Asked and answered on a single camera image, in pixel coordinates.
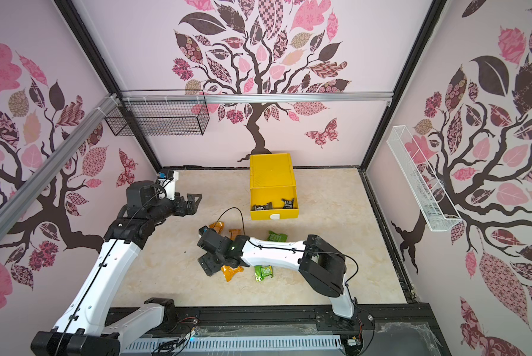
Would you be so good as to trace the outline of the black cookie packet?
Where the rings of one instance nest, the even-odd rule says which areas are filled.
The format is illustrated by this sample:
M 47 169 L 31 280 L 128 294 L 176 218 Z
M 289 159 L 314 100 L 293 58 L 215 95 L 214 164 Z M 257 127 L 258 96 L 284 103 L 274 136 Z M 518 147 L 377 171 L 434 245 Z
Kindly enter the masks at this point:
M 253 211 L 266 211 L 266 210 L 272 210 L 273 209 L 273 204 L 272 202 L 269 202 L 269 203 L 266 203 L 266 204 L 263 204 L 263 205 L 253 205 L 252 207 L 252 210 Z
M 295 208 L 295 199 L 291 198 L 289 200 L 282 199 L 283 209 L 294 209 Z

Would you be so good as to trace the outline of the yellow top drawer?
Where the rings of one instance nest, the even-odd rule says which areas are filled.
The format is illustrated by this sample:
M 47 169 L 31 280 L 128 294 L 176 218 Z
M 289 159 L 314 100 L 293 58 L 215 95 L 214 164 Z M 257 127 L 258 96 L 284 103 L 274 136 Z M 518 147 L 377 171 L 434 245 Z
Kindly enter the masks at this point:
M 251 189 L 251 219 L 252 220 L 288 220 L 297 219 L 300 215 L 300 208 L 297 197 L 297 187 L 277 187 Z M 282 199 L 295 199 L 294 209 L 283 209 Z M 253 205 L 263 205 L 272 202 L 273 209 L 266 211 L 253 211 Z

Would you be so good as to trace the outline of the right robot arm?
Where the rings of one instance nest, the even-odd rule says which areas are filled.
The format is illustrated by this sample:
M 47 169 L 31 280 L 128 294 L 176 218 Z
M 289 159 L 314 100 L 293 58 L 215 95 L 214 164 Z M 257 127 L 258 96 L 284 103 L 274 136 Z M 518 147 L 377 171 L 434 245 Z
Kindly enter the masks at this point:
M 316 234 L 292 243 L 246 235 L 231 240 L 204 226 L 199 229 L 197 246 L 205 251 L 198 262 L 209 277 L 224 266 L 272 266 L 297 271 L 316 293 L 330 300 L 331 310 L 337 318 L 360 322 L 361 316 L 365 315 L 370 323 L 374 323 L 373 315 L 358 305 L 349 288 L 349 282 L 360 271 L 359 263 Z

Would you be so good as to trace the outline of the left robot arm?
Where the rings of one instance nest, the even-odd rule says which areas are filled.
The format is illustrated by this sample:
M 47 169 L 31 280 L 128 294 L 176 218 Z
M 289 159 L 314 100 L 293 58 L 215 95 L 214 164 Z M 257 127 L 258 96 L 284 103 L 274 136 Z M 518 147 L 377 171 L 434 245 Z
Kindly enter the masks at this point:
M 70 307 L 49 332 L 31 342 L 34 355 L 119 355 L 150 329 L 159 326 L 169 306 L 149 303 L 115 326 L 106 320 L 115 295 L 134 260 L 156 227 L 167 218 L 194 215 L 201 194 L 181 196 L 175 176 L 134 182 L 126 189 L 126 205 L 104 235 L 98 260 Z

